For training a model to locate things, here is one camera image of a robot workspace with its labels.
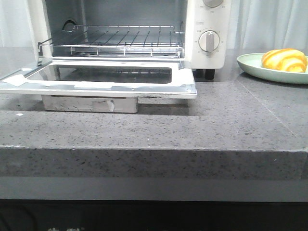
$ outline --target oven dial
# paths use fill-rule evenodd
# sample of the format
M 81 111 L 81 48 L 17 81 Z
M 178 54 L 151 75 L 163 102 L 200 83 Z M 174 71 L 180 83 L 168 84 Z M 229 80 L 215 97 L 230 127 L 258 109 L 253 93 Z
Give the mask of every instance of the oven dial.
M 209 7 L 217 7 L 223 2 L 223 0 L 203 0 L 203 2 Z
M 199 38 L 199 46 L 206 52 L 213 52 L 219 45 L 219 36 L 215 31 L 206 31 Z

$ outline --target white toaster oven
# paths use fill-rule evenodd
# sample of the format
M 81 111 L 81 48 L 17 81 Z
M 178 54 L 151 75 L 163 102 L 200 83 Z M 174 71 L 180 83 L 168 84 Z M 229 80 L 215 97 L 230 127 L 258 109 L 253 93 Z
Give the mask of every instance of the white toaster oven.
M 134 113 L 139 97 L 193 99 L 193 70 L 225 60 L 231 0 L 28 0 L 37 64 L 1 93 L 46 110 Z

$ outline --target pastry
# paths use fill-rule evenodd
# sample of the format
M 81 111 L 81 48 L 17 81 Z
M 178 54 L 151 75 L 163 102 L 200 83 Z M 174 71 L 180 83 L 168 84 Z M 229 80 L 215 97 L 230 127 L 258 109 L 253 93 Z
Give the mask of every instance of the pastry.
M 303 52 L 292 49 L 277 49 L 262 56 L 262 66 L 268 69 L 291 72 L 306 72 L 307 57 Z

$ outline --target wire rack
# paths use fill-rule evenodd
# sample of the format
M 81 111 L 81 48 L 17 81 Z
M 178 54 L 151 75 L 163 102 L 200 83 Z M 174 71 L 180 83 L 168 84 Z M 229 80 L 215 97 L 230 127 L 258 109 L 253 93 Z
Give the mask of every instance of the wire rack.
M 174 26 L 75 25 L 39 44 L 71 56 L 132 56 L 180 58 L 181 33 Z

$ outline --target open oven door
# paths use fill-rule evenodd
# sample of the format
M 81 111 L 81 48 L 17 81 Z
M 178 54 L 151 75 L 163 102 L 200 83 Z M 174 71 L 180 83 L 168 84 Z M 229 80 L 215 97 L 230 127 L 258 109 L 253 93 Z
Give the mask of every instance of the open oven door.
M 50 59 L 40 67 L 27 66 L 0 79 L 0 93 L 42 95 L 47 110 L 123 113 L 137 112 L 138 97 L 197 95 L 193 72 L 183 61 L 94 59 Z

